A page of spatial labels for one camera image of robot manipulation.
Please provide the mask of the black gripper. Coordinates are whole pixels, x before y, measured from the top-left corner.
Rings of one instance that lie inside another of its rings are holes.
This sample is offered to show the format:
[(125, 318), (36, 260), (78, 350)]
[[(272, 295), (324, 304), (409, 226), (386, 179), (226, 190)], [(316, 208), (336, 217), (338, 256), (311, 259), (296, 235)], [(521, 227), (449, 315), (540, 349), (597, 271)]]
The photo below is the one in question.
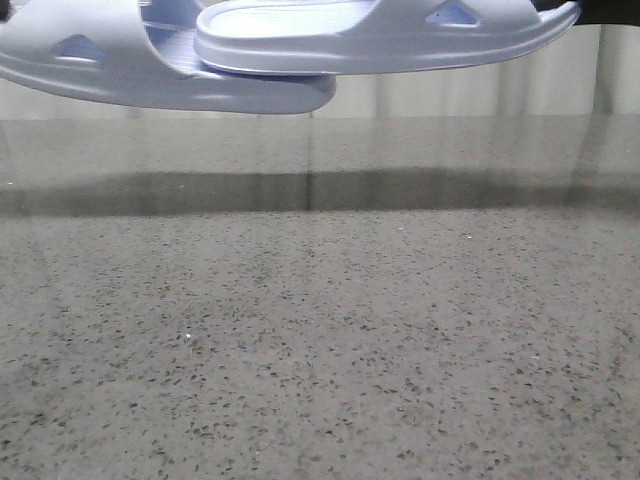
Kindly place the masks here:
[(580, 14), (576, 25), (639, 25), (639, 0), (573, 1)]

